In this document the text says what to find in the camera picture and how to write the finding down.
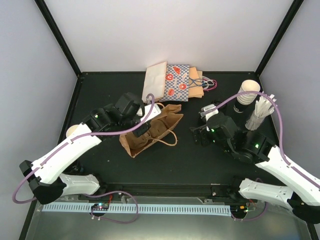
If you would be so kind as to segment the large brown paper bag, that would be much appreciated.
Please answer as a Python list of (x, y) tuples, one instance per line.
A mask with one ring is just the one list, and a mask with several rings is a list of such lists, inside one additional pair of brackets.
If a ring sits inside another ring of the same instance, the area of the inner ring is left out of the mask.
[(121, 134), (119, 142), (131, 158), (148, 149), (156, 143), (162, 143), (169, 147), (174, 147), (178, 143), (174, 128), (183, 118), (181, 104), (168, 104), (163, 106), (161, 114), (153, 118), (150, 128), (137, 137), (133, 132)]

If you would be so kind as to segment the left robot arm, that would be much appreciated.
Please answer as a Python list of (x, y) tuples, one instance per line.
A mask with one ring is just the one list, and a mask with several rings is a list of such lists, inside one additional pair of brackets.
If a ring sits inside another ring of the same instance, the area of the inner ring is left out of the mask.
[(62, 196), (78, 194), (103, 199), (108, 188), (96, 176), (68, 175), (64, 171), (108, 137), (132, 132), (151, 120), (155, 97), (149, 93), (146, 99), (149, 105), (130, 92), (123, 94), (116, 104), (94, 109), (49, 153), (35, 161), (23, 161), (19, 165), (23, 182), (28, 182), (34, 200), (46, 205)]

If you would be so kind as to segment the brown pulp cup carrier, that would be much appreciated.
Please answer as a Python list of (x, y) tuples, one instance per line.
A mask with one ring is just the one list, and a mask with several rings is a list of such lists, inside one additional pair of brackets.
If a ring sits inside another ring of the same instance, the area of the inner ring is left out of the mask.
[(140, 137), (135, 137), (133, 131), (127, 134), (126, 139), (131, 149), (135, 150), (146, 146), (149, 141), (157, 139), (169, 129), (168, 124), (163, 119), (152, 120), (150, 124), (149, 130)]

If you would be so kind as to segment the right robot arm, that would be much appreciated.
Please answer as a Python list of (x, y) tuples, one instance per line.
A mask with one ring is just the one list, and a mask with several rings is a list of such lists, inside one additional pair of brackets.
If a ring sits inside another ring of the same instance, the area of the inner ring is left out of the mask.
[(320, 222), (320, 180), (286, 155), (278, 145), (256, 131), (242, 131), (234, 120), (218, 110), (199, 113), (204, 123), (192, 127), (194, 141), (203, 146), (216, 144), (235, 160), (254, 165), (280, 180), (272, 185), (243, 178), (227, 189), (234, 202), (256, 199), (281, 206), (301, 220)]

